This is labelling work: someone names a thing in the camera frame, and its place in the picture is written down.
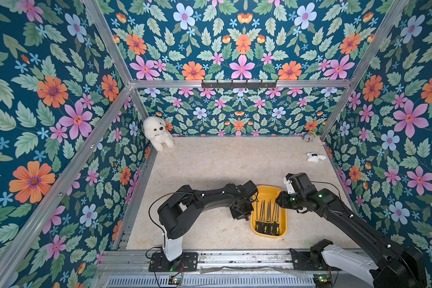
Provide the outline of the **file tool yellow black handle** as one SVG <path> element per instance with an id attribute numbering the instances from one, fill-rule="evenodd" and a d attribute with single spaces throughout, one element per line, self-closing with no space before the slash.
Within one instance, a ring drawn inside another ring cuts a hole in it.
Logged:
<path id="1" fill-rule="evenodd" d="M 259 217 L 260 217 L 260 210 L 259 210 L 259 201 L 256 202 L 256 219 L 255 219 L 255 231 L 259 232 Z"/>
<path id="2" fill-rule="evenodd" d="M 272 218 L 273 224 L 272 224 L 272 234 L 271 235 L 274 235 L 276 233 L 276 228 L 275 228 L 275 226 L 276 226 L 276 204 L 273 204 L 272 215 L 273 215 L 273 218 Z"/>
<path id="3" fill-rule="evenodd" d="M 263 227 L 262 227 L 262 233 L 266 235 L 266 220 L 267 220 L 267 216 L 268 216 L 268 203 L 264 202 L 264 213 L 263 213 Z"/>
<path id="4" fill-rule="evenodd" d="M 273 215 L 272 215 L 272 205 L 271 205 L 271 202 L 270 202 L 269 205 L 268 205 L 268 216 L 267 216 L 267 220 L 266 220 L 266 222 L 267 222 L 267 224 L 266 224 L 266 234 L 267 235 L 271 235 L 272 234 L 272 224 L 273 224 L 272 218 L 273 218 Z"/>
<path id="5" fill-rule="evenodd" d="M 275 236 L 280 234 L 280 207 L 276 204 L 276 233 Z"/>
<path id="6" fill-rule="evenodd" d="M 264 234 L 265 233 L 265 226 L 266 226 L 266 202 L 262 202 L 261 212 L 260 212 L 260 218 L 259 218 L 259 233 Z"/>
<path id="7" fill-rule="evenodd" d="M 271 201 L 266 203 L 264 233 L 271 235 Z"/>
<path id="8" fill-rule="evenodd" d="M 262 222 L 263 213 L 264 213 L 264 201 L 261 202 L 261 206 L 260 206 L 260 217 L 259 217 L 260 223 L 259 223 L 259 232 L 258 232 L 260 234 L 262 233 L 262 227 L 263 227 L 263 222 Z"/>
<path id="9" fill-rule="evenodd" d="M 274 204 L 274 210 L 272 212 L 271 222 L 271 235 L 278 235 L 278 218 L 279 218 L 279 207 L 278 204 Z"/>

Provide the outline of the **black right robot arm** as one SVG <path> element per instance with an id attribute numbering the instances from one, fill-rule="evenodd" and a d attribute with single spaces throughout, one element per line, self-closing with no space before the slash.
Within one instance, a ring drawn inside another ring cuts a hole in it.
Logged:
<path id="1" fill-rule="evenodd" d="M 354 214 L 328 189 L 317 190 L 305 173 L 287 174 L 287 190 L 276 204 L 298 213 L 314 212 L 335 225 L 366 252 L 366 256 L 343 250 L 323 239 L 310 249 L 315 269 L 337 268 L 374 288 L 425 288 L 427 276 L 423 254 L 416 247 L 404 248 Z"/>

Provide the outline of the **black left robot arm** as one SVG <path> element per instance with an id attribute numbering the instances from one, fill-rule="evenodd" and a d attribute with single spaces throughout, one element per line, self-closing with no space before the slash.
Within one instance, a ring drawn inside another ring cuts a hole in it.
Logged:
<path id="1" fill-rule="evenodd" d="M 235 220 L 248 220 L 254 211 L 258 188 L 252 181 L 243 185 L 226 184 L 214 190 L 194 190 L 182 186 L 170 195 L 157 210 L 160 226 L 164 231 L 165 258 L 169 262 L 179 259 L 182 254 L 183 236 L 191 229 L 198 217 L 207 210 L 229 208 Z"/>

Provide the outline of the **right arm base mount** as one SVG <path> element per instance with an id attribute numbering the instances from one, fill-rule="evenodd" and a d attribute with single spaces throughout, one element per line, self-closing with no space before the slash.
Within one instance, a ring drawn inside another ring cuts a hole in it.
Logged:
<path id="1" fill-rule="evenodd" d="M 301 252 L 290 248 L 289 252 L 294 269 L 299 271 L 339 271 L 339 268 L 326 264 L 322 256 L 324 249 L 332 244 L 332 241 L 324 239 L 311 246 L 309 251 Z"/>

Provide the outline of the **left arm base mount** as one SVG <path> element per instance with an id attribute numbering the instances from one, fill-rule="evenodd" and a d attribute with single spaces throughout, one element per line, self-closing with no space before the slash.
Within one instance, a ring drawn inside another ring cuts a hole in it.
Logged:
<path id="1" fill-rule="evenodd" d="M 154 252 L 151 256 L 149 272 L 192 272 L 197 270 L 199 254 L 183 252 L 175 260 L 168 260 L 162 251 Z"/>

